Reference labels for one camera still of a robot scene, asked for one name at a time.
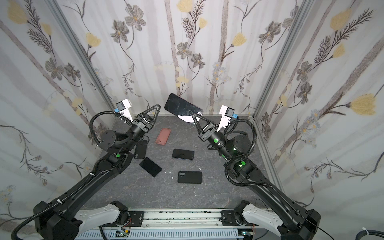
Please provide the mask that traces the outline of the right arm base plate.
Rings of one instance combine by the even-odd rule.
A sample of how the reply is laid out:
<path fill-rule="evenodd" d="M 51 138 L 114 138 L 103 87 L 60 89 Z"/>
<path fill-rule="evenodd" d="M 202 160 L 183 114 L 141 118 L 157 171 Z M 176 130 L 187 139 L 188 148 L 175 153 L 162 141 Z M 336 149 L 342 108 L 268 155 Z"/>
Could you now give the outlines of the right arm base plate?
<path fill-rule="evenodd" d="M 248 226 L 249 223 L 244 217 L 234 210 L 221 211 L 221 218 L 219 219 L 223 226 Z"/>

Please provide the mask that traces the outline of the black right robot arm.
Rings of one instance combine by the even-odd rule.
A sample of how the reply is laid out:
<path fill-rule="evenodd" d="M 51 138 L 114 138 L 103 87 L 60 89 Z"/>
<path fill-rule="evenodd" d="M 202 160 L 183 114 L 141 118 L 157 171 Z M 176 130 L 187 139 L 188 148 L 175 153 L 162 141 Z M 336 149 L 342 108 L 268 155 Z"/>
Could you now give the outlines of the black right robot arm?
<path fill-rule="evenodd" d="M 192 115 L 202 142 L 209 142 L 212 148 L 222 156 L 224 173 L 234 186 L 247 187 L 265 202 L 271 211 L 257 208 L 247 201 L 241 202 L 235 209 L 239 223 L 247 222 L 260 226 L 277 235 L 282 240 L 312 240 L 319 229 L 321 215 L 315 210 L 306 210 L 286 196 L 271 183 L 249 156 L 257 143 L 257 130 L 246 119 L 235 119 L 228 123 L 247 124 L 252 131 L 252 139 L 228 140 L 225 132 L 219 131 L 219 125 L 196 113 Z"/>

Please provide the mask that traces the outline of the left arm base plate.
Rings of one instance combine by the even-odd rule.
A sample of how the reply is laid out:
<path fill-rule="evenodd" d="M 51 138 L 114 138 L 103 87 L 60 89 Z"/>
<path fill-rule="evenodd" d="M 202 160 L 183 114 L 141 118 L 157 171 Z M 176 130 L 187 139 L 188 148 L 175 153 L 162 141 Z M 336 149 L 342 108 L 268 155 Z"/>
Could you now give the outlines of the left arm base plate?
<path fill-rule="evenodd" d="M 115 227 L 141 227 L 144 219 L 144 211 L 122 211 L 112 223 Z"/>

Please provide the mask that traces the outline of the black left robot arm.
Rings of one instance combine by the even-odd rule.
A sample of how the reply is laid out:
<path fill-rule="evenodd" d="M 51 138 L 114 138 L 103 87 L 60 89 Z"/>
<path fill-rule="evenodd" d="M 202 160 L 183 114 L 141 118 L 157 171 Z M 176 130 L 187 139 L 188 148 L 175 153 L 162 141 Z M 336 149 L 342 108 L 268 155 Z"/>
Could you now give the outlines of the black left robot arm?
<path fill-rule="evenodd" d="M 75 215 L 98 190 L 128 168 L 134 158 L 132 149 L 154 127 L 160 110 L 159 104 L 154 105 L 139 113 L 133 120 L 114 111 L 94 115 L 90 120 L 90 133 L 106 155 L 97 160 L 90 173 L 70 190 L 50 203 L 40 202 L 36 205 L 34 214 L 12 231 L 11 239 L 19 239 L 19 231 L 30 222 L 35 223 L 36 231 L 45 240 L 75 239 L 83 224 L 83 221 L 76 219 Z M 129 129 L 125 133 L 107 130 L 97 137 L 93 123 L 102 115 L 114 115 L 124 120 Z"/>

